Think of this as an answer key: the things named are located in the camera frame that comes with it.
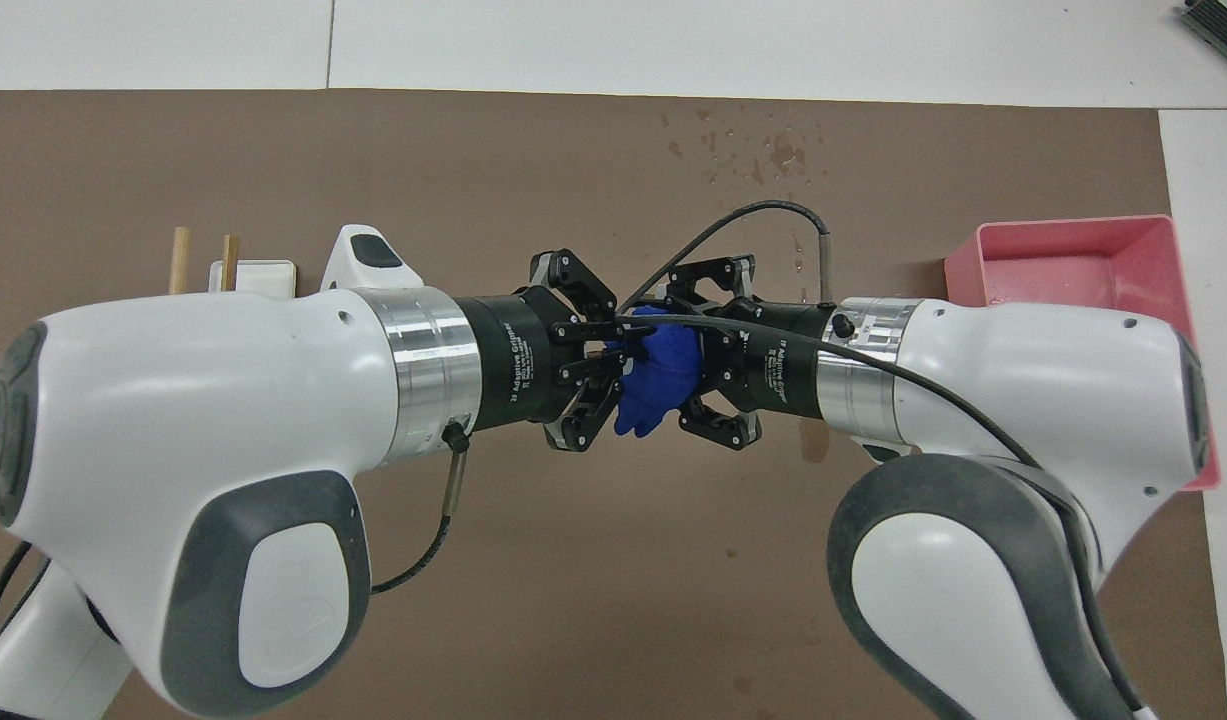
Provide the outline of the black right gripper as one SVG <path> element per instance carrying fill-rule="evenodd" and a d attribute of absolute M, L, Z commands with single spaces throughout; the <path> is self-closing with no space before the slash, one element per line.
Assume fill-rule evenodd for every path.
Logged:
<path fill-rule="evenodd" d="M 663 275 L 663 323 L 755 323 L 775 332 L 699 329 L 703 381 L 699 395 L 679 406 L 680 428 L 717 445 L 742 450 L 763 438 L 758 410 L 817 411 L 818 351 L 791 336 L 823 340 L 833 304 L 760 304 L 753 293 L 755 256 L 737 255 L 672 265 Z M 706 404 L 723 397 L 735 413 Z"/>

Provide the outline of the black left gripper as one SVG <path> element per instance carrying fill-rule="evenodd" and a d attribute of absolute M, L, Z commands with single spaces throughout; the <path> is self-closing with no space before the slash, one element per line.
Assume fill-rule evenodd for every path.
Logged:
<path fill-rule="evenodd" d="M 629 356 L 605 348 L 578 359 L 575 345 L 625 339 L 616 296 L 569 249 L 534 255 L 529 283 L 546 289 L 463 301 L 481 370 L 472 429 L 533 421 L 553 450 L 587 453 L 623 396 Z"/>

